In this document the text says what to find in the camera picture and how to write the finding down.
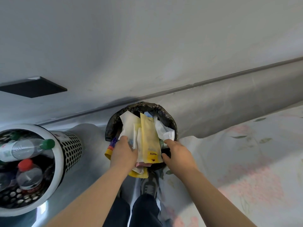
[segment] gray sneaker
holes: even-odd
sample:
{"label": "gray sneaker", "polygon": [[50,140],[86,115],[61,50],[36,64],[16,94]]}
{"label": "gray sneaker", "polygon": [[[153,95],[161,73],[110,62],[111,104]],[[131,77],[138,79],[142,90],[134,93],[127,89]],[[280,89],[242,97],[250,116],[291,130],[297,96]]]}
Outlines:
{"label": "gray sneaker", "polygon": [[148,178],[144,178],[141,181],[141,194],[150,194],[154,198],[157,197],[157,190],[158,190],[158,182],[157,176],[155,173],[149,173]]}

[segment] leg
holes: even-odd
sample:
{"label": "leg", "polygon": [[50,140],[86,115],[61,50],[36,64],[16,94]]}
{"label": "leg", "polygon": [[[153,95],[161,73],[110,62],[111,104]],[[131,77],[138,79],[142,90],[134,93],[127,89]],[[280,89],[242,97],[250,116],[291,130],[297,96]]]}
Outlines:
{"label": "leg", "polygon": [[116,197],[103,227],[127,227],[131,208],[122,198]]}
{"label": "leg", "polygon": [[142,180],[142,195],[134,203],[129,227],[162,227],[158,220],[160,210],[155,199],[157,188],[155,174],[150,173],[148,179]]}

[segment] white wall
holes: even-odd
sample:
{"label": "white wall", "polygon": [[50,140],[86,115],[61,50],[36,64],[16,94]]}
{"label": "white wall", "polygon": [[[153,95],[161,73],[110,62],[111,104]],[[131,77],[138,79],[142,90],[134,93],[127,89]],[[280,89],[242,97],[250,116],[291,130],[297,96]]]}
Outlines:
{"label": "white wall", "polygon": [[0,0],[0,125],[40,122],[303,56],[303,0]]}

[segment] person's right hand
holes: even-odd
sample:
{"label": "person's right hand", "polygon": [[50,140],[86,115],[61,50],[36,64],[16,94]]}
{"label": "person's right hand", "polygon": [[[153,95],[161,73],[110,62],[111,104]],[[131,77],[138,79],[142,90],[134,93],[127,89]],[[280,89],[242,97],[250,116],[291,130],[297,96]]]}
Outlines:
{"label": "person's right hand", "polygon": [[192,170],[198,170],[197,164],[191,152],[181,143],[173,140],[165,140],[164,143],[170,148],[171,158],[162,154],[162,159],[179,179],[190,176]]}

